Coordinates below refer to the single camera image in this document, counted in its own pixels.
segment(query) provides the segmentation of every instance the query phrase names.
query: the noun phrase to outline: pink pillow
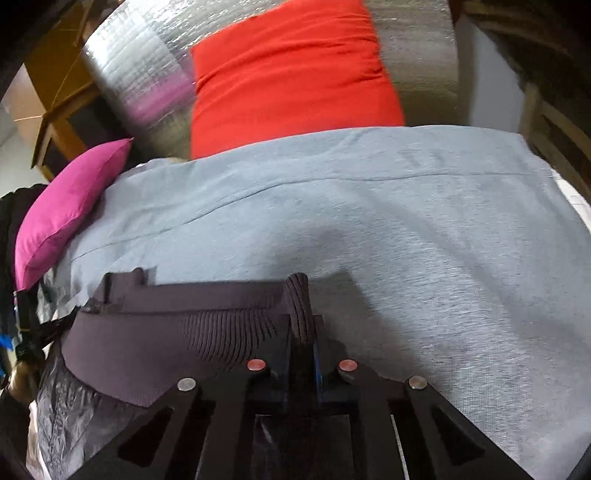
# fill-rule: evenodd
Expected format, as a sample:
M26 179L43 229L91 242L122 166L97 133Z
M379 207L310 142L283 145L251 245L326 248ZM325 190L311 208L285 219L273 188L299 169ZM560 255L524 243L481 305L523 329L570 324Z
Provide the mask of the pink pillow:
M123 170L132 140L126 138L87 150L39 195L17 235L17 289L31 288L57 263L85 216Z

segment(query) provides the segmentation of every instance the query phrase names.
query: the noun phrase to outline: reflective insulation foil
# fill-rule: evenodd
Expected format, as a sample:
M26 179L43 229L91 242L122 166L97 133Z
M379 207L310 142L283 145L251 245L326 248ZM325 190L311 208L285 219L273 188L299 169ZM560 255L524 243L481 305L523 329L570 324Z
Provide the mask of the reflective insulation foil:
M126 0L83 58L150 157L189 158L195 78L189 48L280 0ZM366 0L407 125L457 123L457 54L447 0Z

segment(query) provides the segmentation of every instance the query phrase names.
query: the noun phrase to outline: blue object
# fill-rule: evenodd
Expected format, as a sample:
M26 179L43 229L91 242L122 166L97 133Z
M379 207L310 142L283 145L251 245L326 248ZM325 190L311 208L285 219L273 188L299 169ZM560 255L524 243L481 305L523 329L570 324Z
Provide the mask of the blue object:
M0 333L0 346L12 350L12 340L5 333Z

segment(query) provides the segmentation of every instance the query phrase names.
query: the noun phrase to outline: ribbed knit fabric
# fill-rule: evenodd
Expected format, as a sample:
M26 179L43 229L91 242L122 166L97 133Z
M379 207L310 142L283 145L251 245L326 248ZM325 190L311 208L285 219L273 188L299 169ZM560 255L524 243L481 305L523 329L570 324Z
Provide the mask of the ribbed knit fabric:
M308 279L146 286L144 272L108 274L63 340L68 369L100 393L148 406L178 380L252 358L289 315L313 341Z

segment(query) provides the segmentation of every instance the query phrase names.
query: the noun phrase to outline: gray blanket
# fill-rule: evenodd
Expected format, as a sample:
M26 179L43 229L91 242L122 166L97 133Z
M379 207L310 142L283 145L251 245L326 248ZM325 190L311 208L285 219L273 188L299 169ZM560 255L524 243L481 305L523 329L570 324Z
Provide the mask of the gray blanket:
M565 478L591 441L591 235L518 135L344 129L150 163L71 242L62 311L135 267L305 272L354 358L425 376L534 478Z

